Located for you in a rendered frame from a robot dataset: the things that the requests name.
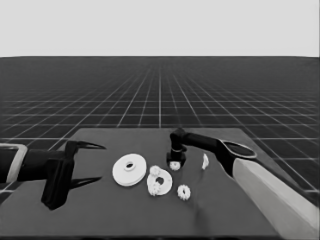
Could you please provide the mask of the large thick white disc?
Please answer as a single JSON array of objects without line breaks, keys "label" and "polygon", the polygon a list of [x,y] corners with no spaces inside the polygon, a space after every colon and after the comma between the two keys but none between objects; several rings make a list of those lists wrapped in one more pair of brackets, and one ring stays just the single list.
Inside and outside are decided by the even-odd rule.
[{"label": "large thick white disc", "polygon": [[147,171],[145,158],[136,153],[125,154],[113,165],[112,176],[120,186],[133,186],[140,182]]}]

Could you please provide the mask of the white round carrier with pins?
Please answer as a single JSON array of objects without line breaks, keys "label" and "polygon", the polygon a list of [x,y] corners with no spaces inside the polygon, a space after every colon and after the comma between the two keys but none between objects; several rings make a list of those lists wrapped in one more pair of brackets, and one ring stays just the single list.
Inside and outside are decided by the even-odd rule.
[{"label": "white round carrier with pins", "polygon": [[159,184],[160,185],[160,192],[156,196],[162,196],[167,194],[173,185],[172,176],[169,172],[161,168],[161,172],[157,177],[154,177],[150,174],[147,177],[147,188],[149,189],[152,185]]}]

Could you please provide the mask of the medium white gear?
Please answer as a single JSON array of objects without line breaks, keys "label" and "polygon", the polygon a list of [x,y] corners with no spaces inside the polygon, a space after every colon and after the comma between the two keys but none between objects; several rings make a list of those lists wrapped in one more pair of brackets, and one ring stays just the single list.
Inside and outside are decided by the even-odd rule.
[{"label": "medium white gear", "polygon": [[177,194],[181,200],[187,201],[191,197],[191,190],[187,185],[180,185]]}]

